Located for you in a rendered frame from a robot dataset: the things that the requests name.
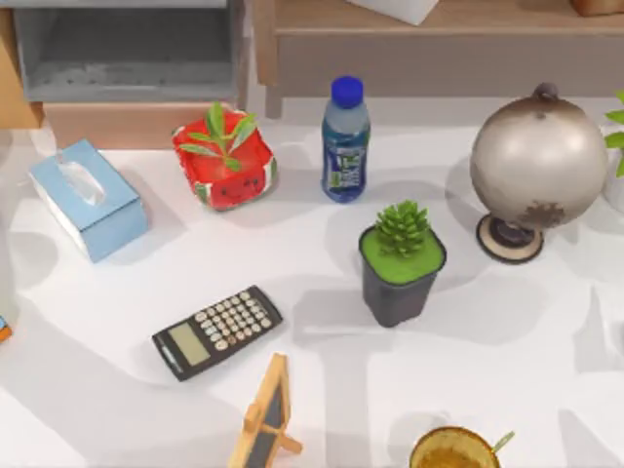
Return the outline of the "blue water bottle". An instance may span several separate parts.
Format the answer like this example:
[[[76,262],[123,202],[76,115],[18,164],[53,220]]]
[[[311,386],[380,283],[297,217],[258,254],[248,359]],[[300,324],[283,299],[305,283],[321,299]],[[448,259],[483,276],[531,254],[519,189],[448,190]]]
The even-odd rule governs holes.
[[[323,191],[337,203],[352,202],[367,185],[371,137],[364,84],[359,78],[344,75],[332,81],[321,134]]]

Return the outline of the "red watermelon plant pot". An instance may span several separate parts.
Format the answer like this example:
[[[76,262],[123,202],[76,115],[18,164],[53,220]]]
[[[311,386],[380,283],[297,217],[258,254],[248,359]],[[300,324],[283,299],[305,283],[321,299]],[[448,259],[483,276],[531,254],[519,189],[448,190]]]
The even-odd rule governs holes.
[[[172,142],[194,195],[223,212],[265,194],[277,180],[277,160],[255,115],[219,101],[200,120],[178,127]]]

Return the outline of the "white plant pot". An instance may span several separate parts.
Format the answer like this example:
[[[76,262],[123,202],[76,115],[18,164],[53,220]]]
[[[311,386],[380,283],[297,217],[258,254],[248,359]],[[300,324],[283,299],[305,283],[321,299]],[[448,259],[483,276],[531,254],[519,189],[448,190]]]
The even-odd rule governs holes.
[[[621,103],[619,109],[605,114],[606,119],[617,128],[604,136],[609,152],[610,167],[603,189],[605,200],[624,215],[624,89],[615,93]]]

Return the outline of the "black succulent plant pot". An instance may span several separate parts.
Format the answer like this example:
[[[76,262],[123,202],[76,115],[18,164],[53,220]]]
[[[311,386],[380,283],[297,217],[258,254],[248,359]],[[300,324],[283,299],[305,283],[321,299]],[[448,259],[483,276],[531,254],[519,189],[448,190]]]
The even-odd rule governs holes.
[[[448,257],[428,210],[413,200],[384,208],[360,235],[358,249],[363,299],[375,320],[394,328],[418,317]]]

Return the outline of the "yellow glass cup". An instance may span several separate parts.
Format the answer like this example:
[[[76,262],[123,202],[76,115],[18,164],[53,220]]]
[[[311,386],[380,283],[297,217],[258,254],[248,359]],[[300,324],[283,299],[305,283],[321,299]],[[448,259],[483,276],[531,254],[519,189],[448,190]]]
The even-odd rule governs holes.
[[[492,447],[464,427],[432,429],[414,446],[409,468],[501,468],[497,452],[514,436],[515,432],[510,431]]]

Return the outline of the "pale wooden drawer front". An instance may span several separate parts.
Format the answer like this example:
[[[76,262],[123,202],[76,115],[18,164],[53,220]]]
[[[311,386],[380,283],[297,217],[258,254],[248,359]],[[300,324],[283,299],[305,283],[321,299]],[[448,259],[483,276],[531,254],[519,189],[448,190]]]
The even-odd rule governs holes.
[[[210,104],[196,102],[47,102],[44,112],[57,147],[81,139],[99,149],[161,150],[172,132],[204,117]]]

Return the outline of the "white box on shelf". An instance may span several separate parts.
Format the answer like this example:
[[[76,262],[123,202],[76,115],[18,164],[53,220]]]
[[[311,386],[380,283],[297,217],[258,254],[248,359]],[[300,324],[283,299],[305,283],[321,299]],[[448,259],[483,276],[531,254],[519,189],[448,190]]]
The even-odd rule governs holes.
[[[346,0],[361,8],[418,26],[440,0]]]

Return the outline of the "wooden shelf unit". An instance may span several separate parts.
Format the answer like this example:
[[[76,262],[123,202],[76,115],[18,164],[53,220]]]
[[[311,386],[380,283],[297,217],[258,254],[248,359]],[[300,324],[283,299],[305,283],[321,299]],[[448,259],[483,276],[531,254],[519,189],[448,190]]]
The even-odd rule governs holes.
[[[583,17],[571,0],[438,0],[410,25],[348,0],[249,0],[256,76],[267,112],[323,100],[334,78],[361,78],[371,98],[511,98],[554,83],[567,97],[624,85],[619,14]]]

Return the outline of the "wooden cupboard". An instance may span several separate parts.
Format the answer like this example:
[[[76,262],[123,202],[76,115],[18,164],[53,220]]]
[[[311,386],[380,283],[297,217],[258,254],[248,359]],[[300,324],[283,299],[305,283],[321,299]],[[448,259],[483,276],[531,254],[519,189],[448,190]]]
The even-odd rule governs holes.
[[[24,97],[13,11],[0,8],[0,130],[39,129],[43,120],[42,103]]]

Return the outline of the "light blue tissue box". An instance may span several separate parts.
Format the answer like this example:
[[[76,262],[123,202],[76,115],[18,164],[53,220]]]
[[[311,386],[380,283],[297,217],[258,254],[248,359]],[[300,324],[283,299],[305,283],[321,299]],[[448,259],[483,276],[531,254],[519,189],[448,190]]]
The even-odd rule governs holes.
[[[148,229],[139,194],[85,139],[33,165],[29,175],[52,215],[92,262]]]

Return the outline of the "black calculator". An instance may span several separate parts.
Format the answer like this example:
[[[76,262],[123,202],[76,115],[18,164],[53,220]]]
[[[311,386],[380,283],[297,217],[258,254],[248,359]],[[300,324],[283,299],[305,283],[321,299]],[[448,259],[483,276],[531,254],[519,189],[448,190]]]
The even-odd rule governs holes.
[[[152,335],[175,378],[185,381],[232,357],[283,322],[270,298],[250,286]]]

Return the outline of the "wooden framed blackboard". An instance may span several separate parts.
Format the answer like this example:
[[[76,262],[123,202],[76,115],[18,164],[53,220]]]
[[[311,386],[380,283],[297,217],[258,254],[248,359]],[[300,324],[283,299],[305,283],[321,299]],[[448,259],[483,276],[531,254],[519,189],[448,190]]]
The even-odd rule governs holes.
[[[302,443],[286,433],[290,419],[288,358],[275,353],[244,415],[227,468],[272,468],[280,449],[301,454]]]

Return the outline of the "silver grey globe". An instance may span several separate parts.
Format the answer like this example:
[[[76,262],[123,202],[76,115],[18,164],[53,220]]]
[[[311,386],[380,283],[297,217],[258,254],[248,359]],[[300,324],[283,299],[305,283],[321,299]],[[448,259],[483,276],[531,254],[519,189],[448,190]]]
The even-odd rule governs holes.
[[[583,215],[601,194],[608,155],[600,128],[552,83],[492,113],[469,160],[477,197],[487,208],[476,238],[508,264],[536,258],[544,233]]]

